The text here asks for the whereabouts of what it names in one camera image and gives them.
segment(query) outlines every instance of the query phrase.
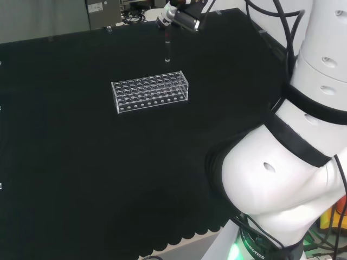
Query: black cable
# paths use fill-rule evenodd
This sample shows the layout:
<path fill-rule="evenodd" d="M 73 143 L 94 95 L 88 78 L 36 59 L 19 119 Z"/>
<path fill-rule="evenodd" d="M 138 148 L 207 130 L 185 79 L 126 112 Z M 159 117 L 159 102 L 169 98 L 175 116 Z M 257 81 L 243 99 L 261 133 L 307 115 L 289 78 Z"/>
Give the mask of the black cable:
<path fill-rule="evenodd" d="M 246 230 L 248 233 L 259 236 L 263 238 L 264 240 L 268 241 L 270 245 L 272 245 L 274 248 L 277 248 L 276 244 L 274 244 L 268 237 L 266 237 L 264 234 L 260 233 L 258 230 L 255 230 L 254 228 L 250 227 L 248 223 L 244 223 L 240 221 L 238 218 L 232 216 L 230 218 L 232 222 L 234 222 L 237 226 L 239 226 L 241 229 Z"/>
<path fill-rule="evenodd" d="M 292 39 L 292 42 L 294 41 L 294 38 L 295 38 L 295 34 L 297 33 L 297 30 L 298 30 L 298 26 L 301 22 L 301 19 L 303 18 L 305 14 L 305 10 L 300 10 L 299 11 L 299 15 L 298 17 L 295 19 L 295 22 L 293 24 L 293 28 L 292 28 L 292 31 L 291 31 L 291 39 Z"/>
<path fill-rule="evenodd" d="M 289 25 L 279 0 L 273 0 L 273 3 L 275 4 L 278 14 L 280 15 L 280 19 L 281 19 L 283 29 L 286 35 L 287 51 L 288 51 L 288 68 L 289 68 L 289 71 L 292 72 L 294 69 L 295 55 L 294 55 L 294 48 L 293 48 L 293 43 L 291 39 L 291 32 L 289 30 Z"/>
<path fill-rule="evenodd" d="M 340 174 L 341 174 L 343 186 L 344 186 L 344 188 L 345 188 L 345 193 L 347 194 L 347 181 L 346 181 L 346 176 L 345 176 L 345 174 L 344 174 L 344 172 L 343 172 L 343 169 L 342 169 L 342 165 L 341 165 L 340 159 L 339 159 L 339 157 L 338 157 L 337 155 L 334 155 L 334 158 L 335 158 L 337 167 L 338 167 L 338 169 L 339 169 L 339 171 L 340 171 Z M 334 248 L 334 255 L 333 255 L 332 260 L 336 260 L 336 257 L 337 257 L 338 242 L 339 242 L 339 239 L 340 239 L 340 233 L 341 233 L 341 227 L 342 227 L 342 220 L 343 220 L 343 217 L 345 216 L 346 209 L 347 209 L 347 203 L 345 203 L 345 205 L 343 206 L 343 210 L 342 210 L 342 212 L 341 212 L 341 217 L 340 217 L 340 220 L 339 220 L 339 222 L 338 222 L 338 226 L 337 226 L 337 235 L 336 235 L 335 248 Z"/>
<path fill-rule="evenodd" d="M 208 7 L 207 11 L 206 11 L 206 14 L 201 22 L 201 25 L 200 25 L 200 28 L 203 29 L 205 27 L 205 24 L 206 24 L 206 20 L 207 20 L 207 16 L 208 16 L 208 13 L 210 12 L 211 8 L 213 7 L 213 5 L 215 4 L 216 0 L 213 0 L 211 5 Z"/>
<path fill-rule="evenodd" d="M 163 260 L 160 256 L 147 256 L 143 258 L 142 260 L 149 260 L 149 259 Z"/>
<path fill-rule="evenodd" d="M 254 10 L 264 14 L 264 15 L 268 15 L 268 16 L 272 16 L 272 17 L 281 17 L 281 14 L 278 12 L 269 12 L 267 10 L 261 9 L 260 7 L 256 6 L 255 4 L 253 4 L 250 0 L 245 0 L 246 4 L 249 4 L 250 7 L 252 7 Z M 293 17 L 293 16 L 297 16 L 300 14 L 300 11 L 296 11 L 296 12 L 288 12 L 285 13 L 284 16 L 285 17 Z"/>
<path fill-rule="evenodd" d="M 254 225 L 256 225 L 256 227 L 263 232 L 266 236 L 268 236 L 269 238 L 271 238 L 272 240 L 274 240 L 276 243 L 278 243 L 282 248 L 284 248 L 284 245 L 279 242 L 276 238 L 274 238 L 273 236 L 271 236 L 269 233 L 265 232 L 265 230 L 257 223 L 255 222 L 249 215 L 246 215 L 246 218 L 248 218 L 250 221 L 253 222 Z"/>
<path fill-rule="evenodd" d="M 265 14 L 265 15 L 270 15 L 270 16 L 273 16 L 273 17 L 281 17 L 280 16 L 280 13 L 273 13 L 273 12 L 269 12 L 269 11 L 266 11 L 264 9 L 261 9 L 260 7 L 256 6 L 255 4 L 253 4 L 250 0 L 245 0 L 246 2 L 246 14 L 247 14 L 247 17 L 251 23 L 251 25 L 253 26 L 254 30 L 256 30 L 258 32 L 258 28 L 255 26 L 255 24 L 253 23 L 251 17 L 250 17 L 250 13 L 249 13 L 249 6 L 251 6 L 254 10 L 258 11 L 258 12 L 261 12 L 262 14 Z M 290 81 L 290 78 L 292 77 L 292 74 L 293 74 L 293 70 L 294 70 L 294 63 L 295 63 L 295 57 L 293 56 L 294 55 L 294 50 L 293 50 L 293 41 L 294 41 L 294 38 L 295 38 L 295 35 L 296 35 L 296 32 L 297 32 L 297 29 L 298 29 L 298 26 L 300 24 L 300 21 L 302 19 L 302 17 L 304 16 L 305 14 L 305 10 L 300 10 L 300 11 L 296 11 L 296 12 L 291 12 L 291 13 L 287 13 L 285 14 L 284 13 L 284 16 L 285 17 L 291 17 L 291 16 L 298 16 L 296 19 L 295 19 L 295 22 L 294 22 L 294 25 L 293 25 L 293 28 L 290 32 L 290 38 L 291 40 L 289 41 L 287 39 L 287 53 L 286 53 L 286 76 L 287 76 L 287 81 Z M 289 56 L 289 50 L 293 50 L 292 52 L 292 57 L 291 59 L 288 58 Z M 284 97 L 281 97 L 277 103 L 273 106 L 273 108 L 271 109 L 271 111 L 273 111 L 274 113 L 276 113 L 278 111 L 278 109 L 282 106 L 283 102 L 285 101 L 286 99 Z"/>
<path fill-rule="evenodd" d="M 311 230 L 311 231 L 316 235 L 316 237 L 318 237 L 318 238 L 321 240 L 320 243 L 317 244 L 318 247 L 320 247 L 320 246 L 322 246 L 322 245 L 324 245 L 324 244 L 327 244 L 327 245 L 331 246 L 331 247 L 332 247 L 331 249 L 333 249 L 333 247 L 334 247 L 334 246 L 333 246 L 331 243 L 329 243 L 327 240 L 328 240 L 328 238 L 329 238 L 329 236 L 330 236 L 330 234 L 331 234 L 331 231 L 332 231 L 332 224 L 333 224 L 333 220 L 334 220 L 335 211 L 336 211 L 336 204 L 334 204 L 334 205 L 332 206 L 332 209 L 331 209 L 331 216 L 330 216 L 330 221 L 329 221 L 329 228 L 328 228 L 327 233 L 326 233 L 326 235 L 325 235 L 324 238 L 322 238 L 322 237 L 321 237 L 319 234 L 317 234 L 314 230 Z"/>
<path fill-rule="evenodd" d="M 250 21 L 250 23 L 253 26 L 254 30 L 256 30 L 258 32 L 258 28 L 254 25 L 253 20 L 250 17 L 249 4 L 247 3 L 247 1 L 246 1 L 246 14 L 247 14 L 248 20 Z"/>

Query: black tablecloth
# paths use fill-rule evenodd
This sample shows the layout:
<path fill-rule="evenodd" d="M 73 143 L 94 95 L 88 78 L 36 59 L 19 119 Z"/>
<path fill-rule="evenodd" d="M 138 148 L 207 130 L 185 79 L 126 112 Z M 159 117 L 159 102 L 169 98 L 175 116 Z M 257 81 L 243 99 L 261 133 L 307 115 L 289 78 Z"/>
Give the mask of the black tablecloth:
<path fill-rule="evenodd" d="M 281 63 L 238 10 L 0 45 L 0 259 L 137 259 L 216 231 L 211 146 L 259 121 Z M 118 115 L 111 81 L 182 70 L 189 101 Z"/>

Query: cable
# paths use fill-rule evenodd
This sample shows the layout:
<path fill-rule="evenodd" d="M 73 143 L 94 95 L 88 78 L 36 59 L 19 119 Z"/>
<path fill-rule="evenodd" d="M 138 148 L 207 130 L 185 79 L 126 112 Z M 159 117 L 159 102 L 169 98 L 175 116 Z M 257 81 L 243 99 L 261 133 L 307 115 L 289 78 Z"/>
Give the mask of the cable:
<path fill-rule="evenodd" d="M 251 6 L 254 10 L 262 13 L 262 14 L 265 14 L 265 15 L 269 15 L 269 16 L 273 16 L 273 17 L 282 17 L 282 14 L 285 16 L 285 17 L 292 17 L 292 16 L 298 16 L 296 19 L 295 19 L 295 22 L 294 22 L 294 25 L 293 25 L 293 28 L 290 32 L 290 34 L 288 34 L 289 32 L 289 26 L 288 26 L 288 23 L 286 23 L 286 19 L 284 18 L 285 22 L 283 21 L 283 17 L 281 18 L 281 21 L 282 21 L 282 24 L 283 24 L 283 27 L 284 27 L 284 30 L 285 30 L 285 34 L 286 34 L 286 38 L 287 38 L 287 53 L 286 53 L 286 76 L 287 76 L 287 81 L 290 81 L 290 78 L 292 77 L 292 74 L 293 74 L 293 70 L 294 70 L 294 64 L 295 64 L 295 57 L 294 57 L 294 49 L 293 49 L 293 41 L 294 41 L 294 38 L 295 38 L 295 35 L 296 35 L 296 32 L 297 32 L 297 29 L 298 29 L 298 26 L 300 24 L 300 21 L 302 19 L 302 17 L 304 16 L 305 14 L 305 10 L 300 10 L 300 11 L 296 11 L 296 12 L 290 12 L 290 13 L 283 13 L 283 9 L 281 8 L 281 5 L 279 2 L 275 3 L 276 5 L 276 8 L 278 10 L 278 13 L 274 13 L 274 12 L 269 12 L 269 11 L 266 11 L 264 9 L 261 9 L 260 7 L 256 6 L 255 4 L 253 4 L 250 0 L 245 0 L 246 2 L 246 13 L 247 13 L 247 17 L 251 23 L 251 25 L 253 26 L 253 28 L 258 32 L 258 28 L 255 26 L 255 24 L 253 23 L 251 17 L 250 17 L 250 13 L 249 13 L 249 6 Z M 271 109 L 271 111 L 273 111 L 274 113 L 276 113 L 278 111 L 278 109 L 282 106 L 283 102 L 285 101 L 286 99 L 284 97 L 281 97 L 277 103 L 273 106 L 273 108 Z"/>
<path fill-rule="evenodd" d="M 247 225 L 240 221 L 238 218 L 232 216 L 230 218 L 232 222 L 234 222 L 236 225 L 239 226 L 239 228 L 246 230 L 248 233 L 252 233 L 253 235 L 262 237 L 264 240 L 268 241 L 274 248 L 277 248 L 276 244 L 274 244 L 268 237 L 266 237 L 264 234 L 260 233 L 258 230 L 255 230 L 254 228 L 250 227 L 247 223 Z"/>
<path fill-rule="evenodd" d="M 149 260 L 149 259 L 163 260 L 160 256 L 147 256 L 143 258 L 142 260 Z"/>
<path fill-rule="evenodd" d="M 200 25 L 200 28 L 203 29 L 205 27 L 205 24 L 206 24 L 206 20 L 207 20 L 207 16 L 208 16 L 208 13 L 210 12 L 211 8 L 213 7 L 213 5 L 215 4 L 216 0 L 213 0 L 211 5 L 208 7 L 207 11 L 206 11 L 206 14 L 201 22 L 201 25 Z"/>
<path fill-rule="evenodd" d="M 268 234 L 267 232 L 265 232 L 264 229 L 261 228 L 261 226 L 255 222 L 249 215 L 246 215 L 246 218 L 248 218 L 250 221 L 253 222 L 254 225 L 256 225 L 256 227 L 261 231 L 263 232 L 266 236 L 268 236 L 269 238 L 271 238 L 272 240 L 274 240 L 276 243 L 278 243 L 282 248 L 284 248 L 284 245 L 279 242 L 276 238 L 274 238 L 273 236 L 271 236 L 270 234 Z"/>
<path fill-rule="evenodd" d="M 345 177 L 345 174 L 344 174 L 344 172 L 343 172 L 343 169 L 342 169 L 342 165 L 341 165 L 340 159 L 339 159 L 339 157 L 338 157 L 337 155 L 334 155 L 334 158 L 335 158 L 337 167 L 338 167 L 338 169 L 339 169 L 339 171 L 340 171 L 340 174 L 341 174 L 343 186 L 344 186 L 344 188 L 345 188 L 345 193 L 347 194 L 347 181 L 346 181 L 346 177 Z M 339 242 L 339 239 L 340 239 L 342 220 L 343 220 L 343 217 L 344 217 L 344 215 L 345 215 L 345 213 L 346 213 L 346 209 L 347 209 L 347 203 L 345 203 L 345 205 L 343 206 L 343 210 L 342 210 L 342 212 L 341 212 L 341 217 L 340 217 L 340 220 L 339 220 L 339 222 L 338 222 L 338 226 L 337 226 L 337 235 L 336 235 L 335 248 L 334 248 L 334 255 L 333 255 L 332 260 L 336 260 L 336 257 L 337 257 L 338 242 Z"/>
<path fill-rule="evenodd" d="M 297 33 L 297 30 L 298 30 L 298 26 L 301 22 L 301 19 L 303 18 L 305 14 L 305 10 L 301 10 L 299 11 L 299 15 L 298 17 L 295 19 L 295 22 L 293 24 L 293 28 L 292 28 L 292 31 L 291 31 L 291 40 L 292 42 L 294 41 L 294 38 L 295 38 L 295 34 Z"/>
<path fill-rule="evenodd" d="M 280 15 L 280 19 L 283 25 L 283 29 L 286 35 L 286 39 L 287 39 L 287 51 L 288 51 L 288 67 L 289 67 L 289 71 L 292 72 L 293 68 L 294 68 L 294 48 L 293 48 L 293 43 L 291 40 L 291 32 L 289 30 L 289 25 L 287 22 L 287 19 L 285 17 L 285 14 L 283 12 L 283 8 L 279 2 L 279 0 L 273 0 L 273 3 L 276 6 L 276 9 L 278 11 L 278 14 Z"/>
<path fill-rule="evenodd" d="M 279 12 L 269 12 L 266 11 L 264 9 L 261 9 L 260 7 L 256 6 L 255 4 L 253 4 L 250 0 L 245 0 L 246 4 L 249 4 L 250 7 L 252 7 L 254 10 L 264 14 L 264 15 L 268 15 L 268 16 L 272 16 L 272 17 L 281 17 L 281 15 L 279 14 Z M 288 12 L 285 15 L 285 17 L 293 17 L 293 16 L 297 16 L 300 14 L 300 11 L 296 11 L 296 12 Z"/>

